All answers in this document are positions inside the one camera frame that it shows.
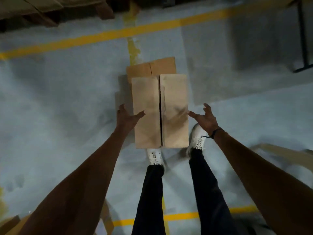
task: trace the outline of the black pants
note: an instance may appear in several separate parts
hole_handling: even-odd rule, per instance
[[[201,235],[239,234],[217,186],[217,180],[201,150],[191,151],[189,165],[201,222]],[[148,166],[132,235],[165,235],[162,211],[163,174],[161,165]]]

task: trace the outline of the hand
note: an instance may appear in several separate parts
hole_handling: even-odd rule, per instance
[[[141,119],[143,116],[145,116],[144,111],[141,111],[136,115],[129,115],[125,109],[125,104],[122,104],[119,106],[119,110],[117,111],[116,115],[116,129],[121,130],[125,134],[129,134],[129,132],[138,123],[139,119]]]
[[[192,111],[188,111],[188,115],[191,118],[194,118],[199,125],[211,136],[213,134],[213,130],[219,128],[216,118],[212,114],[211,107],[204,103],[203,108],[205,115],[198,115]]]

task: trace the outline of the leg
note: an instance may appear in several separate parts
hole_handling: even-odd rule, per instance
[[[194,182],[197,207],[201,221],[201,234],[233,235],[239,234],[233,218],[225,203],[217,180],[205,161],[202,148],[206,136],[200,126],[195,126],[192,132],[193,142],[190,144],[189,161]]]
[[[148,149],[148,156],[152,165],[148,166],[143,182],[132,235],[165,235],[162,211],[164,166],[161,150],[153,149],[151,152]]]

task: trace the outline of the concrete floor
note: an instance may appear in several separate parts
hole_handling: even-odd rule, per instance
[[[138,14],[136,25],[206,13],[230,5],[204,0]],[[307,6],[307,22],[313,21]],[[0,51],[121,29],[123,16],[72,21],[57,28],[0,35]],[[313,149],[313,70],[301,67],[296,9],[268,10],[229,19],[141,34],[132,38],[137,63],[174,56],[177,72],[189,78],[189,109],[211,105],[218,123],[250,147],[268,142],[294,150]],[[313,26],[308,43],[313,51]],[[131,110],[126,38],[59,49],[0,62],[0,185],[7,205],[3,217],[25,216],[93,153],[115,128],[116,106]],[[195,124],[190,119],[190,130]],[[229,207],[253,204],[219,148],[208,139],[205,158]],[[165,149],[165,214],[197,211],[188,161],[180,149]],[[313,175],[259,152],[309,186]],[[107,194],[112,220],[135,218],[145,172],[145,151],[131,134],[120,153]],[[171,234],[199,233],[198,220],[169,223]],[[119,228],[129,234],[131,226]]]

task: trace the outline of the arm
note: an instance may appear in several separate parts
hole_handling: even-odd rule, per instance
[[[124,105],[108,140],[40,203],[19,235],[92,235],[100,219],[119,151],[144,112],[130,116]]]
[[[212,135],[219,128],[209,105],[189,112]],[[219,130],[214,140],[239,176],[268,225],[278,235],[312,234],[313,190]]]

